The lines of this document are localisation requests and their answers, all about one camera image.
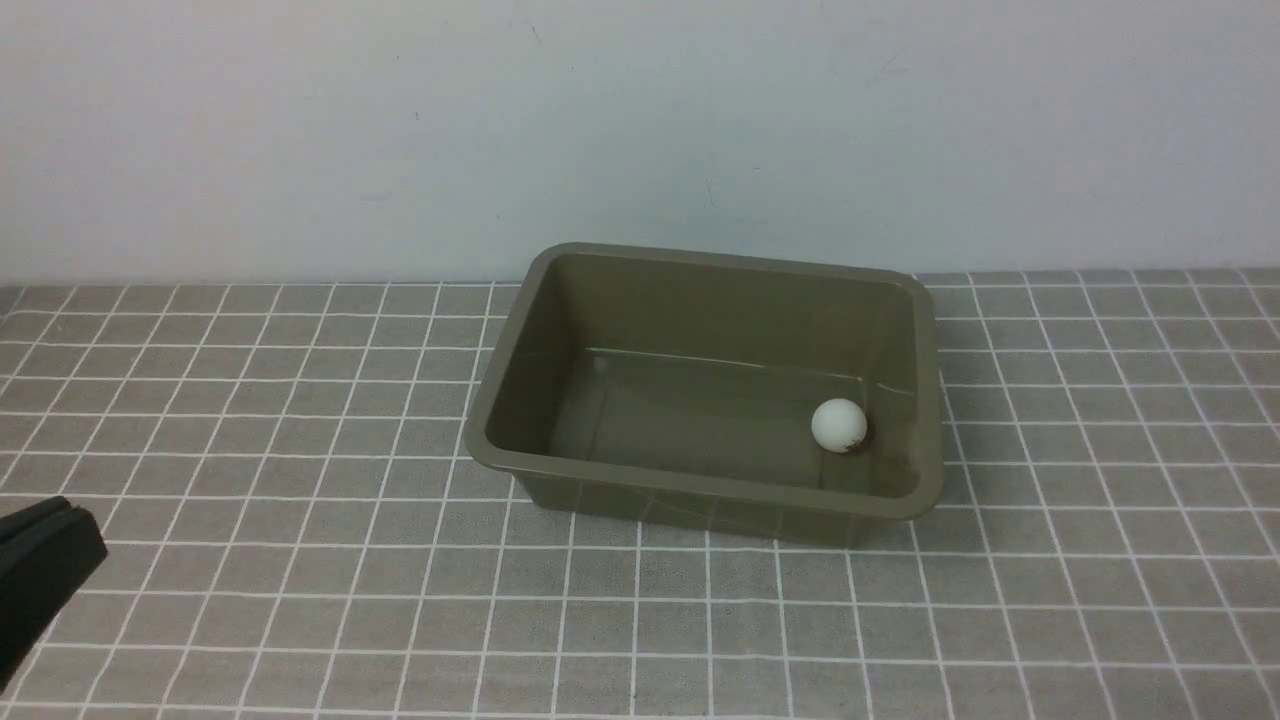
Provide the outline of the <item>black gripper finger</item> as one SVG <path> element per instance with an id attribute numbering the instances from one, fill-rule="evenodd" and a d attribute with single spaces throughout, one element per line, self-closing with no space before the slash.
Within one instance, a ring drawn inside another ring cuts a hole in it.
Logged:
<path id="1" fill-rule="evenodd" d="M 51 541 L 1 546 L 1 688 L 5 691 L 37 639 L 109 556 L 87 509 L 73 509 Z"/>

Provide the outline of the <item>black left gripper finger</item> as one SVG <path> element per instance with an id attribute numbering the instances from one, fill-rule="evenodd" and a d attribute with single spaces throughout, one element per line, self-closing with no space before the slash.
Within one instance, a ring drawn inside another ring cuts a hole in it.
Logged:
<path id="1" fill-rule="evenodd" d="M 73 505 L 61 496 L 44 498 L 1 519 L 1 546 L 35 546 L 63 533 L 73 520 Z"/>

